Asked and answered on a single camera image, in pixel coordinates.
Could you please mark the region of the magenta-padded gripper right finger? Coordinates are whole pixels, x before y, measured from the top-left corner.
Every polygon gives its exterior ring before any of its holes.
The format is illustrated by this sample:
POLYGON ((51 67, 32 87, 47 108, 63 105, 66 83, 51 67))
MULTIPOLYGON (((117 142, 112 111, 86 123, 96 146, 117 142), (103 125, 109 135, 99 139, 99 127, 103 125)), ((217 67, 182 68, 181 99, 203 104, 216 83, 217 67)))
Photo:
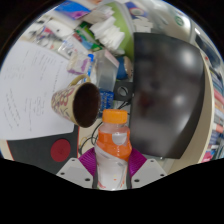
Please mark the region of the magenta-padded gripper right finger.
POLYGON ((166 176, 155 159, 146 159, 139 151, 132 149, 128 163, 128 188, 144 187, 166 176))

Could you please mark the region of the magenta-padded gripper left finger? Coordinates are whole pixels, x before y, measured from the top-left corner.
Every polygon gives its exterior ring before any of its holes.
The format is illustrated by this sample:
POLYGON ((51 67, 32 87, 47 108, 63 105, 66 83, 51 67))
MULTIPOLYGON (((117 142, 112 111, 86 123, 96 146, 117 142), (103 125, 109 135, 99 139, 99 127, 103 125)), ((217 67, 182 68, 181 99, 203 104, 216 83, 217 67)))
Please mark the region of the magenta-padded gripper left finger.
POLYGON ((94 189, 97 186, 97 162, 93 148, 79 158, 70 158, 58 171, 57 176, 83 188, 94 189))

